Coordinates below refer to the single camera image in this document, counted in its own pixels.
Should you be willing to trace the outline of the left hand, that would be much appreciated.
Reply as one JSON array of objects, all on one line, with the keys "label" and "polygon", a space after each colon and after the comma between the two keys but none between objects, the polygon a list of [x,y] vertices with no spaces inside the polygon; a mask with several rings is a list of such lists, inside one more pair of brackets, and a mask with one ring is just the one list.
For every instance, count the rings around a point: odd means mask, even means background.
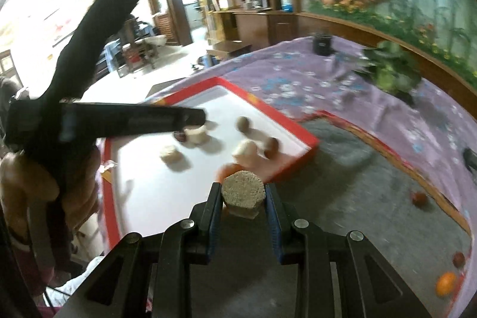
[{"label": "left hand", "polygon": [[[62,197],[66,225],[79,228],[98,210],[96,173],[101,157],[97,147],[69,168],[73,184]],[[20,273],[31,296],[43,293],[52,280],[52,269],[40,271],[30,248],[27,205],[30,199],[52,202],[60,195],[55,179],[39,164],[29,161],[24,153],[7,153],[1,159],[1,207]]]}]

